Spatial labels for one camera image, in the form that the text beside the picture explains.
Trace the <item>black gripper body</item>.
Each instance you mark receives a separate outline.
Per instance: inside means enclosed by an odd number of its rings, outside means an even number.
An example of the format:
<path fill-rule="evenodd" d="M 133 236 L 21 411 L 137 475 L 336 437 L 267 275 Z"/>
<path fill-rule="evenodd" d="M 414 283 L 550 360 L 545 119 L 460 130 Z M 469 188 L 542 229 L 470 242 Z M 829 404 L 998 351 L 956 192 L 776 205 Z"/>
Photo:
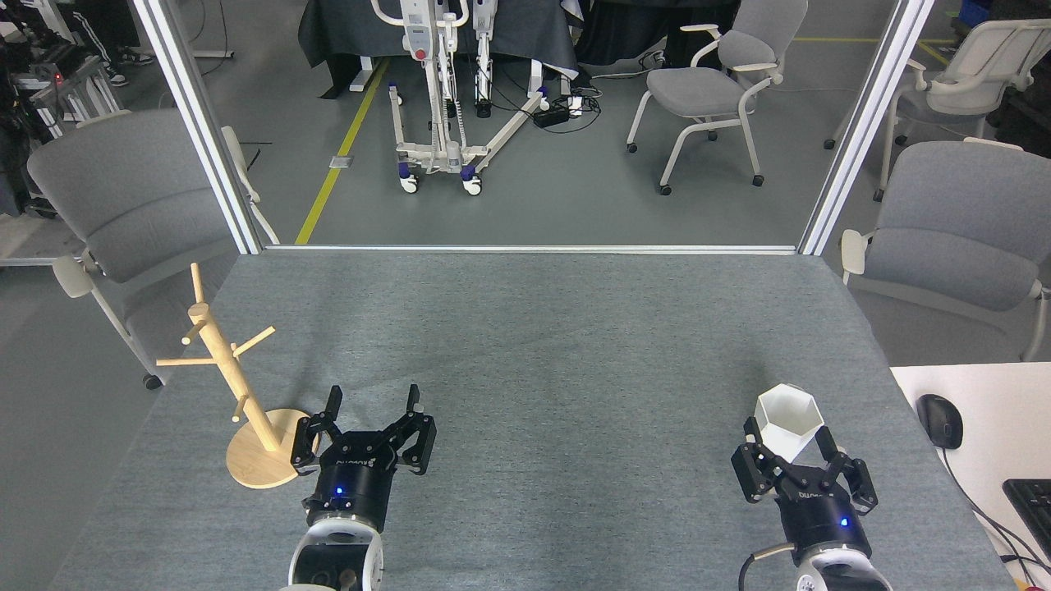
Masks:
<path fill-rule="evenodd" d="M 382 532 L 397 452 L 379 431 L 349 431 L 320 456 L 320 478 L 303 501 L 307 524 L 355 516 Z"/>
<path fill-rule="evenodd" d="M 810 554 L 827 547 L 848 547 L 870 557 L 870 543 L 846 489 L 836 482 L 822 487 L 819 469 L 798 472 L 797 480 L 787 472 L 774 480 L 786 541 L 795 546 L 794 565 L 800 567 Z"/>

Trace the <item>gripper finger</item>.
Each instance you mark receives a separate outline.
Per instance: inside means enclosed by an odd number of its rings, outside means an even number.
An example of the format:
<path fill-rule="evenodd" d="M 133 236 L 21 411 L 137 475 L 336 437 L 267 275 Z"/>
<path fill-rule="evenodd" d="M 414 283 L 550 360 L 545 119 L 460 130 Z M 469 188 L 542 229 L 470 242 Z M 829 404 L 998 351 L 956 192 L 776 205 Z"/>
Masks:
<path fill-rule="evenodd" d="M 313 444 L 321 433 L 329 435 L 333 444 L 339 441 L 344 434 L 337 426 L 341 403 L 342 389 L 339 385 L 333 385 L 324 411 L 298 419 L 291 449 L 291 464 L 298 475 L 312 474 L 313 470 L 309 467 L 315 463 L 320 464 L 321 474 L 335 475 L 334 461 L 326 463 L 325 460 L 320 460 L 318 454 L 313 451 Z"/>
<path fill-rule="evenodd" d="M 436 434 L 434 417 L 424 412 L 418 385 L 410 385 L 406 413 L 384 430 L 384 449 L 392 453 L 386 468 L 393 472 L 401 465 L 412 474 L 425 474 Z"/>
<path fill-rule="evenodd" d="M 829 427 L 819 427 L 815 441 L 826 461 L 824 474 L 819 478 L 819 489 L 830 491 L 838 478 L 844 476 L 857 511 L 861 514 L 870 513 L 879 501 L 867 464 L 844 452 L 836 443 Z"/>
<path fill-rule="evenodd" d="M 791 463 L 764 445 L 756 417 L 747 417 L 743 429 L 746 441 L 731 453 L 731 467 L 744 497 L 755 504 L 772 491 L 774 472 L 789 470 Z"/>

